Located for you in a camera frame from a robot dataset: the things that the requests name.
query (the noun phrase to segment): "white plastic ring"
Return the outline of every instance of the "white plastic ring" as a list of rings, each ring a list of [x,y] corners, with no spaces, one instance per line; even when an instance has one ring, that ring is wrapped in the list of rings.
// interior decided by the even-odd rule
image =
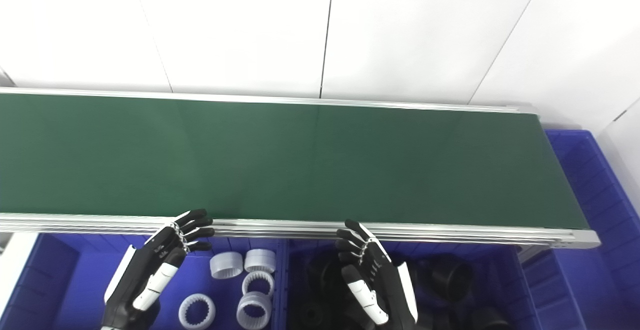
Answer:
[[[211,276],[214,279],[229,279],[242,273],[242,255],[235,251],[220,253],[209,262]]]
[[[252,317],[247,314],[245,308],[251,305],[262,308],[264,315]],[[240,298],[235,318],[245,330],[261,330],[269,324],[269,320],[272,318],[272,301],[261,292],[248,292]]]
[[[206,303],[206,307],[208,310],[206,311],[206,317],[203,321],[198,324],[190,324],[187,321],[187,310],[189,307],[198,301],[203,301]],[[211,326],[213,323],[213,319],[216,317],[216,306],[213,305],[213,300],[205,294],[194,294],[187,296],[187,298],[180,305],[180,310],[178,310],[178,319],[180,320],[180,324],[186,330],[205,330],[206,328]]]
[[[249,273],[253,271],[266,271],[273,273],[276,271],[276,253],[266,249],[253,249],[246,253],[244,260],[244,270]]]
[[[267,296],[270,298],[274,295],[275,281],[271,274],[266,271],[253,271],[247,275],[242,281],[242,295],[245,295],[249,291],[249,284],[254,280],[266,280],[269,283],[269,293]]]

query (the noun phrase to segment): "green conveyor belt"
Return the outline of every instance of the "green conveyor belt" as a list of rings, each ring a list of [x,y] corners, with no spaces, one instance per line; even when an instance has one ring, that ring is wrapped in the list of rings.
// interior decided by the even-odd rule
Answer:
[[[0,95],[0,212],[588,228],[535,115]]]

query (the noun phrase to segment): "blue plastic bin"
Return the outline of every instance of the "blue plastic bin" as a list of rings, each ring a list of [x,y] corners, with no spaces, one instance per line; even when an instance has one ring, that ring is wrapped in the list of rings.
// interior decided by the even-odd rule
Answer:
[[[602,245],[546,251],[523,265],[542,328],[640,329],[638,215],[590,132],[547,136]]]
[[[146,241],[140,235],[43,234],[25,266],[9,305],[0,320],[2,330],[97,330],[105,309],[103,295],[126,248]],[[214,301],[216,315],[211,329],[242,330],[236,308],[247,273],[215,280],[210,273],[213,253],[250,249],[276,252],[274,310],[266,330],[283,330],[281,300],[287,242],[279,239],[212,238],[212,251],[190,254],[160,296],[161,311],[152,330],[181,330],[178,308],[194,293]]]
[[[475,307],[492,306],[503,312],[518,330],[540,330],[535,308],[514,246],[490,244],[447,244],[424,242],[385,242],[389,255],[420,260],[431,255],[452,253],[473,266],[474,280],[471,296],[455,305],[454,310],[464,321]],[[332,241],[289,241],[288,306],[283,312],[309,298],[306,268],[318,254],[334,250]],[[429,294],[422,287],[415,287],[418,312],[425,309],[445,308],[448,304]]]

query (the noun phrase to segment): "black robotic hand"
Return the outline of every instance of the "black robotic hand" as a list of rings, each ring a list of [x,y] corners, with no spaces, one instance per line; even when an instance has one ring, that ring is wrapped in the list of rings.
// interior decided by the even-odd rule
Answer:
[[[395,267],[380,241],[361,223],[344,222],[335,243],[350,265],[342,277],[366,314],[384,330],[413,330],[418,320],[416,296],[407,264]]]
[[[213,236],[204,209],[186,212],[160,228],[141,249],[130,246],[107,291],[102,330],[148,330],[160,312],[158,297],[187,253],[210,250],[211,243],[198,242]]]

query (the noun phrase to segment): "robot finger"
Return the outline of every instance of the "robot finger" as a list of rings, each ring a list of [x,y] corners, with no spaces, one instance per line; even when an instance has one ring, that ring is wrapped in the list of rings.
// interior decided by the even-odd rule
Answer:
[[[342,278],[364,312],[376,325],[383,325],[389,321],[389,315],[378,305],[376,292],[371,291],[355,266],[345,266],[342,269]]]
[[[211,218],[201,218],[190,223],[187,223],[185,226],[181,226],[180,230],[183,234],[188,234],[195,230],[196,228],[204,228],[205,226],[209,226],[213,224],[213,219]]]
[[[346,239],[338,239],[335,241],[335,247],[340,251],[350,251],[352,253],[359,254],[362,251],[362,247],[348,241]]]
[[[176,219],[174,220],[176,224],[178,224],[178,226],[182,227],[187,225],[187,223],[189,223],[189,221],[193,221],[193,220],[197,220],[197,219],[201,219],[201,218],[206,218],[207,217],[207,211],[204,209],[196,209],[196,210],[192,210],[190,212],[186,212],[183,214],[180,214],[179,216],[176,217]]]
[[[338,259],[343,263],[358,264],[361,261],[361,257],[349,251],[343,251],[338,253]]]
[[[189,251],[208,251],[211,250],[211,243],[206,241],[190,242],[187,244]]]
[[[360,248],[363,248],[365,246],[365,242],[362,240],[362,238],[356,235],[351,230],[338,229],[335,234],[338,235],[339,238],[346,239],[356,244],[356,246],[359,246]]]
[[[212,237],[215,234],[215,232],[216,231],[214,230],[214,228],[201,228],[193,232],[190,232],[189,234],[186,234],[184,236],[184,239],[190,242],[198,238],[208,238],[208,237]]]
[[[146,312],[160,297],[167,284],[176,275],[178,268],[185,261],[187,253],[183,248],[171,250],[158,270],[149,277],[142,292],[133,301],[133,308]]]
[[[354,232],[356,232],[356,234],[358,234],[363,241],[368,241],[368,239],[370,238],[375,238],[375,235],[373,235],[373,233],[371,233],[364,225],[357,221],[347,219],[344,221],[344,225],[347,228],[354,230]]]

